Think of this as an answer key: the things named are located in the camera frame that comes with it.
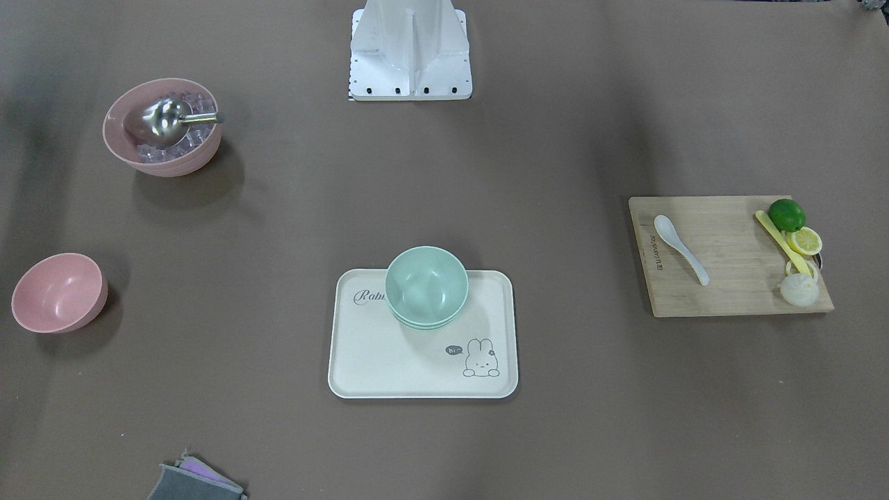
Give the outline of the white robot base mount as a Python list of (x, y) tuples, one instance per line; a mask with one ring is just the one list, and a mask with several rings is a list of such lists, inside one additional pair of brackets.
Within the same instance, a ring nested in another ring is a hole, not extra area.
[(455, 101), (473, 94), (469, 31), (451, 1), (368, 1), (351, 16), (353, 101)]

